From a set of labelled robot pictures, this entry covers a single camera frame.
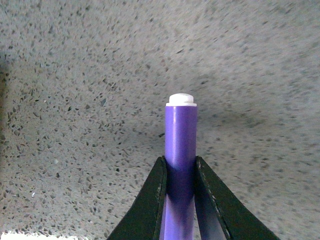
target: white cap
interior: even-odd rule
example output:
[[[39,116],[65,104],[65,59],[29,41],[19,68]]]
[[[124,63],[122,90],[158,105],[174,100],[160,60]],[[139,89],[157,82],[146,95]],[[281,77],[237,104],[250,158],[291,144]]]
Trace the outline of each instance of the white cap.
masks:
[[[194,97],[187,93],[176,93],[170,96],[167,107],[179,107],[179,106],[191,106],[196,107],[194,103]]]

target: black holder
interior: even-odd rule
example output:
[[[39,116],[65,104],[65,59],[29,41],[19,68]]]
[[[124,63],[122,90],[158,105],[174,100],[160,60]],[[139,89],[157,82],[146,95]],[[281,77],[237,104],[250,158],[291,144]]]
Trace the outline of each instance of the black holder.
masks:
[[[196,157],[194,168],[194,202],[202,240],[280,240],[239,201],[202,157]],[[159,240],[166,188],[167,166],[162,156],[107,240]]]

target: marker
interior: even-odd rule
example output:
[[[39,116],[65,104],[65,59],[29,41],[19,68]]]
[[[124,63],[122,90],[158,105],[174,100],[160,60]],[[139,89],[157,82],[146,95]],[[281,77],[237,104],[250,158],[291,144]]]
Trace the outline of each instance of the marker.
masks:
[[[193,240],[197,109],[193,96],[186,93],[170,96],[165,107],[164,240]]]

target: terrazzo surface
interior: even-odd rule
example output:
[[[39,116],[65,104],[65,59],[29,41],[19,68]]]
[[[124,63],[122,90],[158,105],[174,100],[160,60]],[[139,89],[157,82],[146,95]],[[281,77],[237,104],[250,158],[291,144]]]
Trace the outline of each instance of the terrazzo surface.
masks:
[[[320,240],[319,39],[317,0],[1,0],[0,233],[106,239],[183,92],[245,206]]]

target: purple barrel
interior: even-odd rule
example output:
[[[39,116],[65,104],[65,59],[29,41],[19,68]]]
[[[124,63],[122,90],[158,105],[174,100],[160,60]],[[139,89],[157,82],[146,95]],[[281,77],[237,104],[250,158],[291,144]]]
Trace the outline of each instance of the purple barrel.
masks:
[[[170,96],[165,107],[167,195],[161,230],[164,240],[193,239],[197,109],[194,98],[186,93]]]

